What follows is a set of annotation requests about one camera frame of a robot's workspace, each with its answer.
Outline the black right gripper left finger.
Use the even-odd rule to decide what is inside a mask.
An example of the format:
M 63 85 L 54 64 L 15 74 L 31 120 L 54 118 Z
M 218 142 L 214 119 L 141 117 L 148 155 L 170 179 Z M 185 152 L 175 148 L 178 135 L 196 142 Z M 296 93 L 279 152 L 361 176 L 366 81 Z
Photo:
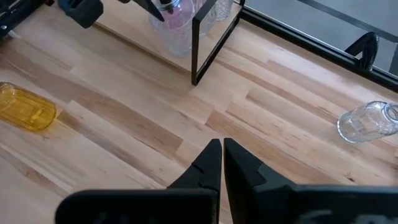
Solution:
M 82 190 L 60 203 L 55 224 L 218 224 L 221 164 L 212 139 L 167 188 Z

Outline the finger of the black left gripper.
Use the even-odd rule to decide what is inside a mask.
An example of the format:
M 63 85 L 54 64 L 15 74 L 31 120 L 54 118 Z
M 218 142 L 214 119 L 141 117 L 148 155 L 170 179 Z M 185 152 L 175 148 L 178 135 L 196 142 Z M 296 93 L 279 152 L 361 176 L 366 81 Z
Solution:
M 164 17 L 161 12 L 158 10 L 157 6 L 152 2 L 152 0 L 133 0 L 137 3 L 141 8 L 145 9 L 149 14 L 154 16 L 160 22 L 164 21 Z
M 174 0 L 161 0 L 161 11 L 174 13 Z

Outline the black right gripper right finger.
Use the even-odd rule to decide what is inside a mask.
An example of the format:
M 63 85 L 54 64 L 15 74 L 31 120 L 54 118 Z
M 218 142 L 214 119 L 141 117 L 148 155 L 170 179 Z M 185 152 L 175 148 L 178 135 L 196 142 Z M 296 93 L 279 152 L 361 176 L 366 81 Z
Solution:
M 234 224 L 398 224 L 398 187 L 296 184 L 224 139 Z

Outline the pink ringed bottle vase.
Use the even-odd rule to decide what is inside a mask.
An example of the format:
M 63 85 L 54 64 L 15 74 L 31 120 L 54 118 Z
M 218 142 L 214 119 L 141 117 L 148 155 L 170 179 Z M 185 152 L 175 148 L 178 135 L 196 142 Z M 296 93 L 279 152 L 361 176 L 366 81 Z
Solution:
M 172 0 L 166 10 L 167 25 L 171 29 L 185 27 L 197 12 L 197 0 Z

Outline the clear textured jar vase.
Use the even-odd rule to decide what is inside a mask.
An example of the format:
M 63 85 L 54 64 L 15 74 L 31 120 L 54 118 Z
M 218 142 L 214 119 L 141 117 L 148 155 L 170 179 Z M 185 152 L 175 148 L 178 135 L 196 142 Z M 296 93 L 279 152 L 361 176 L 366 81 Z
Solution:
M 160 37 L 160 41 L 174 55 L 184 56 L 188 54 L 192 49 L 192 19 L 185 27 L 171 29 L 167 25 L 166 12 L 161 11 L 161 0 L 152 0 L 152 2 L 157 6 L 164 17 L 164 21 L 160 22 L 154 16 L 149 16 L 149 22 L 156 34 Z M 197 0 L 197 12 L 206 2 L 207 0 Z

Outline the large amber ribbed vase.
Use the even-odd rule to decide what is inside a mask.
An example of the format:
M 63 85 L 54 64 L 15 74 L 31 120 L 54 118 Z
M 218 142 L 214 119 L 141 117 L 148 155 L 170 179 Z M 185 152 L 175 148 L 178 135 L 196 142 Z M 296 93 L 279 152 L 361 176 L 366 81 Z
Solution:
M 49 127 L 57 115 L 52 101 L 9 82 L 0 82 L 0 120 L 31 132 Z

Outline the clear ribbed jar vase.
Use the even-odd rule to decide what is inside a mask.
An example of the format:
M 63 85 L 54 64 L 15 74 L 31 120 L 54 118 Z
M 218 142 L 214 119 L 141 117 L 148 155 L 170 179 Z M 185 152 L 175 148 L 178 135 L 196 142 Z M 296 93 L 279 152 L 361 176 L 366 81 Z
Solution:
M 372 101 L 338 118 L 339 135 L 347 142 L 362 143 L 398 133 L 398 103 Z

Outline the wooden shelf black frame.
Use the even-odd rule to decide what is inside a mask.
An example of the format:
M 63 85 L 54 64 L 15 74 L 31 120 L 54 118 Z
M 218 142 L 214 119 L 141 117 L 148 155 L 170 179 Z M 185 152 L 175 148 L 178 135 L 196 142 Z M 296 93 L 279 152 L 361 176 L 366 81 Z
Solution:
M 192 19 L 189 28 L 192 51 L 186 57 L 173 56 L 160 42 L 149 22 L 149 13 L 134 2 L 122 4 L 117 0 L 103 0 L 104 13 L 96 25 L 142 48 L 158 58 L 191 73 L 192 85 L 198 85 L 208 67 L 239 22 L 245 0 L 233 1 L 229 16 L 216 22 L 209 33 L 200 36 L 200 24 L 216 0 L 208 0 Z

